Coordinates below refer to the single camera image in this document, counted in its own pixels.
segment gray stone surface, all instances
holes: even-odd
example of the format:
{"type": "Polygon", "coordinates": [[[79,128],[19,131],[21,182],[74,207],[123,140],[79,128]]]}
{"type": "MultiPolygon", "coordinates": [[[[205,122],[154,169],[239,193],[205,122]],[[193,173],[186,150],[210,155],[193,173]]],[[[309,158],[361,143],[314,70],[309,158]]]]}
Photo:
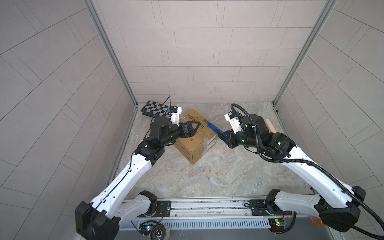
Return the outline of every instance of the gray stone surface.
{"type": "MultiPolygon", "coordinates": [[[[278,132],[281,126],[271,103],[238,103],[248,113],[269,119],[278,132]]],[[[230,103],[179,103],[182,115],[195,109],[219,129],[231,128],[224,119],[230,103]]],[[[149,129],[151,118],[139,111],[133,123],[118,173],[129,163],[131,153],[149,129]]],[[[191,164],[174,146],[168,146],[156,164],[144,174],[128,195],[134,198],[148,190],[158,197],[219,197],[267,195],[273,188],[296,193],[313,193],[298,175],[281,164],[269,163],[242,146],[230,149],[221,140],[195,164],[191,164]]]]}

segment cardboard box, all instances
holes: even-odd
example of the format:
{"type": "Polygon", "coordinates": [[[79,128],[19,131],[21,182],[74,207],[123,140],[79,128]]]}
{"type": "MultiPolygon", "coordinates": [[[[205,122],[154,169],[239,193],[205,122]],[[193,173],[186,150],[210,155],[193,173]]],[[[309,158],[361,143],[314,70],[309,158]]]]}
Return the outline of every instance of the cardboard box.
{"type": "Polygon", "coordinates": [[[200,122],[200,127],[193,137],[186,139],[179,138],[174,144],[184,157],[186,157],[191,164],[194,164],[216,143],[217,134],[208,127],[208,121],[205,117],[194,109],[182,116],[180,121],[200,122]]]}

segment corrugated black cable conduit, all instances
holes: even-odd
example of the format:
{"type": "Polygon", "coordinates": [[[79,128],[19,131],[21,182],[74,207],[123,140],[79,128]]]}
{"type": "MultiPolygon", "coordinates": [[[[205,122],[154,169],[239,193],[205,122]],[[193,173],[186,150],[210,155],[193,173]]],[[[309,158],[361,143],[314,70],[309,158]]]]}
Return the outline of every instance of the corrugated black cable conduit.
{"type": "MultiPolygon", "coordinates": [[[[325,171],[325,169],[323,169],[322,167],[320,167],[316,163],[314,163],[312,161],[304,160],[304,159],[269,159],[269,158],[265,157],[261,153],[261,151],[260,151],[260,143],[259,143],[258,133],[257,133],[256,127],[255,127],[256,124],[254,123],[254,121],[252,120],[251,116],[247,113],[247,111],[244,108],[242,108],[241,106],[239,106],[239,105],[237,105],[235,103],[232,103],[231,104],[231,110],[236,113],[237,117],[239,117],[239,116],[237,114],[237,111],[235,111],[235,108],[238,108],[240,111],[242,111],[243,114],[245,114],[245,116],[247,116],[247,118],[251,122],[252,127],[253,127],[253,135],[256,138],[256,150],[257,150],[257,153],[259,154],[259,156],[263,160],[265,160],[267,162],[274,162],[274,163],[300,162],[300,163],[305,163],[305,164],[308,164],[309,166],[315,167],[320,172],[324,173],[329,179],[331,179],[342,190],[343,193],[345,193],[348,196],[350,196],[360,206],[362,206],[362,208],[364,208],[379,223],[379,225],[381,226],[381,228],[384,231],[384,222],[383,222],[383,220],[381,220],[381,218],[369,206],[367,206],[363,201],[361,201],[351,191],[349,191],[343,184],[341,184],[341,182],[339,182],[334,176],[332,176],[332,174],[330,174],[327,171],[325,171]]],[[[356,227],[356,226],[352,226],[352,228],[354,230],[356,230],[356,231],[359,231],[359,232],[361,232],[361,233],[371,237],[371,238],[378,239],[378,240],[384,240],[384,235],[383,236],[376,235],[376,234],[367,232],[366,230],[363,230],[363,229],[361,229],[359,227],[356,227]]]]}

